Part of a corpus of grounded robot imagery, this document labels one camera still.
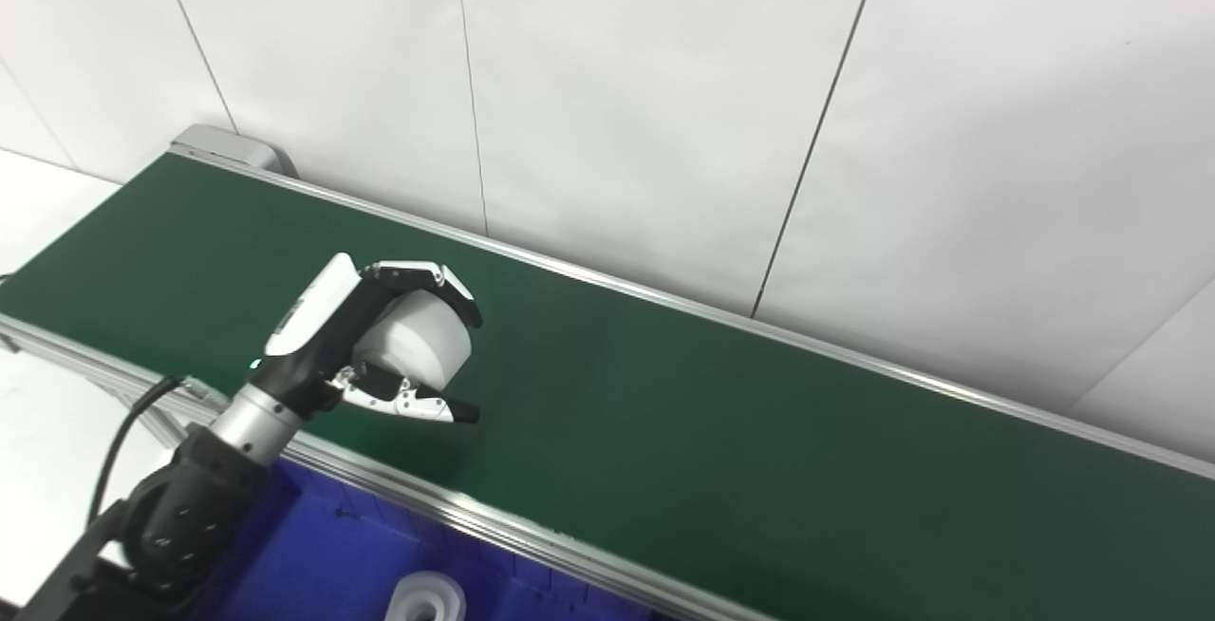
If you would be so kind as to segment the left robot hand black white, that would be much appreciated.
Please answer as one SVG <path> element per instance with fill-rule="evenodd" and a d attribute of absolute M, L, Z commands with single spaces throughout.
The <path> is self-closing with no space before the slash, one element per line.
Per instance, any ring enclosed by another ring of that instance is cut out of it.
<path fill-rule="evenodd" d="M 346 402 L 434 423 L 477 423 L 446 386 L 471 356 L 484 318 L 447 266 L 339 253 L 269 337 L 249 383 L 303 420 Z"/>

